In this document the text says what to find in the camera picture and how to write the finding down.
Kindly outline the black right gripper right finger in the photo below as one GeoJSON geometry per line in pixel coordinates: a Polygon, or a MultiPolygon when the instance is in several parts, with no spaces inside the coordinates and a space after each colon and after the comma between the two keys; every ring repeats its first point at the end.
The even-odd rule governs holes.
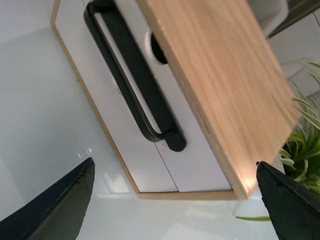
{"type": "Polygon", "coordinates": [[[280,240],[320,238],[320,196],[270,164],[257,164],[262,201],[280,240]]]}

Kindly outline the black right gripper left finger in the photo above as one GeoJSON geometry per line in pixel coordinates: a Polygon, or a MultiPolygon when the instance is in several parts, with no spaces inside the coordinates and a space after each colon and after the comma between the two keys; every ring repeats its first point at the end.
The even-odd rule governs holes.
{"type": "Polygon", "coordinates": [[[75,240],[95,180],[90,157],[25,206],[0,222],[2,240],[75,240]]]}

